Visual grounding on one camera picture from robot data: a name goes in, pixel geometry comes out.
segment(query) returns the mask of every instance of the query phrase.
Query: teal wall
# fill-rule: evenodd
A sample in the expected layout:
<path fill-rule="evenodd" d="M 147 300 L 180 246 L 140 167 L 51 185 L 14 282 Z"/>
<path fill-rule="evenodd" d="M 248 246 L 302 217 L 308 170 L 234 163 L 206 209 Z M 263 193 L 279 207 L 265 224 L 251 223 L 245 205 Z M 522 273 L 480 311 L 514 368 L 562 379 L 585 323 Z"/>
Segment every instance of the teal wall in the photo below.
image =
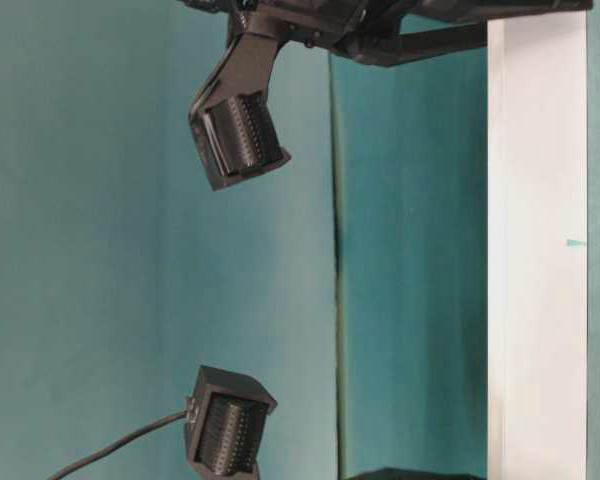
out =
<path fill-rule="evenodd" d="M 485 474 L 486 54 L 335 58 L 333 94 L 341 475 Z"/>
<path fill-rule="evenodd" d="M 223 17 L 171 16 L 161 318 L 165 404 L 207 362 L 255 375 L 279 402 L 264 479 L 336 477 L 335 260 L 328 63 L 298 45 L 276 62 L 269 107 L 284 168 L 211 192 L 187 126 L 190 99 L 220 58 Z M 164 478 L 188 478 L 180 435 Z"/>
<path fill-rule="evenodd" d="M 182 409 L 203 362 L 279 400 L 264 478 L 336 475 L 327 56 L 274 73 L 292 163 L 212 194 L 186 118 L 224 30 L 175 1 L 0 2 L 0 479 Z M 171 426 L 72 478 L 195 476 Z"/>
<path fill-rule="evenodd" d="M 172 408 L 156 275 L 167 20 L 150 0 L 0 1 L 0 480 L 46 478 Z M 159 447 L 75 478 L 158 478 Z"/>

